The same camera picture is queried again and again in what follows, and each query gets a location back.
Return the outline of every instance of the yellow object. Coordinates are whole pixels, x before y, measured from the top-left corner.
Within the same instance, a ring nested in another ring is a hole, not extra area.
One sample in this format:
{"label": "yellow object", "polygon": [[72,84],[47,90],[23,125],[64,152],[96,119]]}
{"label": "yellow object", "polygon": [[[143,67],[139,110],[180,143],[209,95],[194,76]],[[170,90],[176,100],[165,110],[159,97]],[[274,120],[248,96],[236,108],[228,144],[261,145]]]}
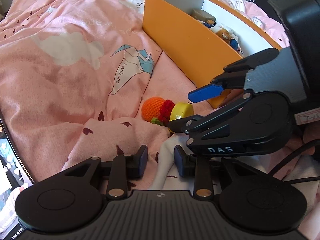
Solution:
{"label": "yellow object", "polygon": [[193,115],[193,106],[189,103],[177,103],[171,111],[170,121],[192,116]]}

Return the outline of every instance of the white label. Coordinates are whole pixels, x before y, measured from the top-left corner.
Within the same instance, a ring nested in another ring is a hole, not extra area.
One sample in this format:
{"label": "white label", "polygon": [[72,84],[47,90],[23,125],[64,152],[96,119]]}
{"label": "white label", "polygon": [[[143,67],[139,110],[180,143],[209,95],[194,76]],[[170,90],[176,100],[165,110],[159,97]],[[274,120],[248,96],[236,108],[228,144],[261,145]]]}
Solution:
{"label": "white label", "polygon": [[297,125],[320,120],[320,107],[294,115]]}
{"label": "white label", "polygon": [[218,147],[217,149],[214,148],[208,148],[208,151],[211,153],[215,152],[233,152],[233,149],[231,147]]}

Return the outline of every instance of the phone screen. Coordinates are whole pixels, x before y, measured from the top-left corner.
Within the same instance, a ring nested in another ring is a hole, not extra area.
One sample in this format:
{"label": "phone screen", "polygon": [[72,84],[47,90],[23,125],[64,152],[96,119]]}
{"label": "phone screen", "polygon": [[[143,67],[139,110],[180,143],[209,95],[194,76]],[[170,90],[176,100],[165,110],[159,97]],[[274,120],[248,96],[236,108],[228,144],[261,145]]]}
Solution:
{"label": "phone screen", "polygon": [[33,182],[15,154],[15,146],[4,128],[6,126],[0,122],[0,239],[9,240],[17,238],[23,231],[14,204],[20,192]]}

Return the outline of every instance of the orange box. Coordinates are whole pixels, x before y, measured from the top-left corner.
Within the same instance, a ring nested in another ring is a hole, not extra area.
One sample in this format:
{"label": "orange box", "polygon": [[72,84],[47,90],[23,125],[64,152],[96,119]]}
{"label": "orange box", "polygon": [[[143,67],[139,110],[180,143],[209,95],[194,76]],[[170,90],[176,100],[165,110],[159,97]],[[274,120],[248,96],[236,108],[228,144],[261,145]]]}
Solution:
{"label": "orange box", "polygon": [[[143,30],[172,59],[197,88],[223,73],[223,68],[242,57],[215,33],[191,17],[203,9],[233,29],[244,57],[267,48],[281,47],[237,10],[219,0],[145,0]],[[225,90],[208,100],[220,107],[242,90]]]}

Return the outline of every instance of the pink bedsheet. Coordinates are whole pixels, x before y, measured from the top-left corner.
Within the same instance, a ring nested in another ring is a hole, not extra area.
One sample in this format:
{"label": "pink bedsheet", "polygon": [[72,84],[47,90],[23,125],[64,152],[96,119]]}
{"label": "pink bedsheet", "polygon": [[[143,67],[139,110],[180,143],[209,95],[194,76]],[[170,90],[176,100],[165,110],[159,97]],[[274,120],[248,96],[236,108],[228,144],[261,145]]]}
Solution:
{"label": "pink bedsheet", "polygon": [[[221,1],[282,47],[289,45],[281,24],[256,5]],[[145,176],[130,186],[150,186],[156,153],[170,134],[142,120],[141,104],[152,96],[188,101],[195,87],[142,31],[143,8],[144,0],[13,0],[0,23],[0,107],[35,180],[91,156],[108,161],[146,144]],[[194,108],[196,114],[212,110],[207,102]],[[266,156],[262,161],[267,170],[300,145],[302,140],[294,138]],[[296,162],[276,176],[283,178]],[[313,200],[316,206],[316,195]],[[314,223],[320,228],[320,222],[315,221],[305,222],[303,232],[313,230],[310,239],[319,233]]]}

